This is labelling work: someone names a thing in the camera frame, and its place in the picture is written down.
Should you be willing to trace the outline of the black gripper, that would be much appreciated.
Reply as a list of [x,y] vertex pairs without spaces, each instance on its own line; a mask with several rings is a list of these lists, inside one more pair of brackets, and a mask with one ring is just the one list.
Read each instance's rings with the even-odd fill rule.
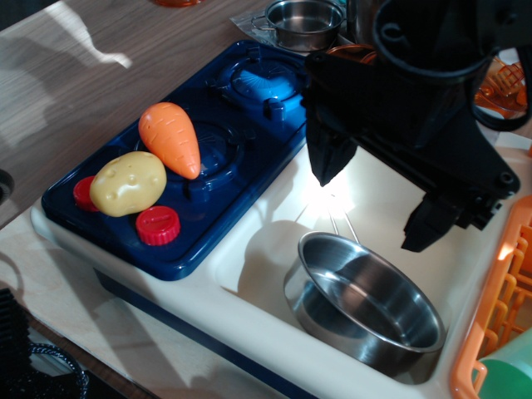
[[306,140],[313,175],[331,182],[363,148],[424,191],[401,247],[422,252],[451,227],[483,229],[520,182],[480,131],[470,83],[408,76],[317,53],[305,61]]

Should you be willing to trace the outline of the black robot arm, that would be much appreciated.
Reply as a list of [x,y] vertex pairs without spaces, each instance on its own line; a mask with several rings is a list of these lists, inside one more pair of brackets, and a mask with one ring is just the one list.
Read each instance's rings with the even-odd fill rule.
[[306,58],[303,94],[313,174],[326,185],[363,148],[424,191],[403,248],[421,252],[452,227],[483,229],[520,181],[481,133],[514,131],[475,107],[493,57],[515,49],[531,69],[528,1],[387,1],[370,64]]

